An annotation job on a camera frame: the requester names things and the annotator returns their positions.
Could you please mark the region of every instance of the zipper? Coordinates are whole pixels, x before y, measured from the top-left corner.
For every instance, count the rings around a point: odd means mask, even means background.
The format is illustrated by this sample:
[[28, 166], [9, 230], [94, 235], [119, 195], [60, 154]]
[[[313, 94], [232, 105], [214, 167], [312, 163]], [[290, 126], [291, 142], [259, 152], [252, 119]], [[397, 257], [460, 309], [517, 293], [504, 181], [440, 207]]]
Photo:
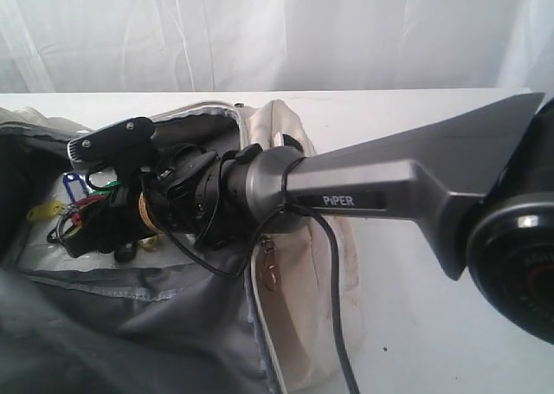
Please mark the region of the zipper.
[[269, 292], [279, 288], [280, 273], [275, 260], [275, 243], [269, 236], [261, 236], [261, 262], [258, 268], [258, 279]]

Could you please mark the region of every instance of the gray fabric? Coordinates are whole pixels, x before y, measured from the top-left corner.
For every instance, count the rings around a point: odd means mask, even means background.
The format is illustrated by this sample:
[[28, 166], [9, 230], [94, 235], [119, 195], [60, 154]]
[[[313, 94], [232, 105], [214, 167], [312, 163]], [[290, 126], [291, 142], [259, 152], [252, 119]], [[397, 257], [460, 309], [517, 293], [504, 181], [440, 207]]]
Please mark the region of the gray fabric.
[[[43, 150], [50, 146], [59, 152], [64, 139], [58, 132], [48, 138], [48, 129], [16, 129], [8, 137], [25, 144], [17, 155], [33, 170], [15, 170], [28, 178], [39, 169], [29, 153], [49, 155]], [[8, 132], [0, 127], [0, 134]], [[206, 144], [238, 144], [225, 130], [221, 138]], [[39, 139], [41, 150], [34, 145], [30, 152], [29, 139]], [[0, 161], [0, 170], [10, 161]], [[59, 174], [55, 165], [42, 165], [48, 168]], [[3, 217], [22, 223], [30, 199], [16, 199], [21, 192], [11, 179], [0, 178], [0, 198], [14, 211]], [[33, 194], [42, 181], [29, 183]], [[243, 244], [205, 255], [219, 268], [236, 267], [245, 256]], [[3, 394], [280, 393], [248, 272], [228, 281], [196, 264], [87, 272], [4, 268], [0, 330]]]

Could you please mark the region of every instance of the open bag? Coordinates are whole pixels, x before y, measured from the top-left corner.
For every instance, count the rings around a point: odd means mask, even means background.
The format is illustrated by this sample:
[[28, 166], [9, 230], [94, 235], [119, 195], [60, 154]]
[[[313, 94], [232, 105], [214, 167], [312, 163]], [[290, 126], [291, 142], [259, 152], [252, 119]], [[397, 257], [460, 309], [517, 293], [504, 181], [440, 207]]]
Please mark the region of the open bag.
[[[223, 153], [252, 143], [315, 153], [282, 101], [261, 109], [199, 103], [151, 117], [160, 150], [189, 142]], [[314, 222], [206, 251], [215, 276], [161, 239], [134, 260], [70, 258], [46, 234], [55, 218], [29, 210], [64, 200], [67, 142], [86, 130], [35, 110], [0, 109], [0, 388], [20, 392], [285, 393], [338, 371], [330, 250]], [[356, 249], [347, 221], [328, 217], [341, 259], [341, 311], [350, 353], [364, 336]]]

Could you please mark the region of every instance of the white table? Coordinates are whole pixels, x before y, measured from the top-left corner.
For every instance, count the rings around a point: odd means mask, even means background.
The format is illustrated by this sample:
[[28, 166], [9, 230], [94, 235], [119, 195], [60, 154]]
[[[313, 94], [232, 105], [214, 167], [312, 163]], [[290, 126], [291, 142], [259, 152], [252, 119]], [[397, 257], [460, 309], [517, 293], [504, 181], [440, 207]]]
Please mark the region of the white table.
[[[259, 107], [282, 98], [319, 152], [455, 116], [525, 89], [291, 93], [0, 94], [0, 107], [34, 107], [98, 128], [199, 100]], [[444, 275], [409, 222], [354, 220], [368, 336], [354, 358], [364, 393], [546, 393], [554, 346], [490, 307], [468, 274]], [[308, 393], [345, 392], [341, 375]]]

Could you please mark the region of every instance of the white backdrop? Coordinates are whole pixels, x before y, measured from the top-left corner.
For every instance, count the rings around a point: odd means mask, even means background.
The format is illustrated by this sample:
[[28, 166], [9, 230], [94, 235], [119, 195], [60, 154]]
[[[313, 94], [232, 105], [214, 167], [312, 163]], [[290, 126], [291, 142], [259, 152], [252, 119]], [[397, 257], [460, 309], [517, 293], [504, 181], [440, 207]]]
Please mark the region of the white backdrop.
[[0, 92], [530, 87], [552, 0], [0, 0]]

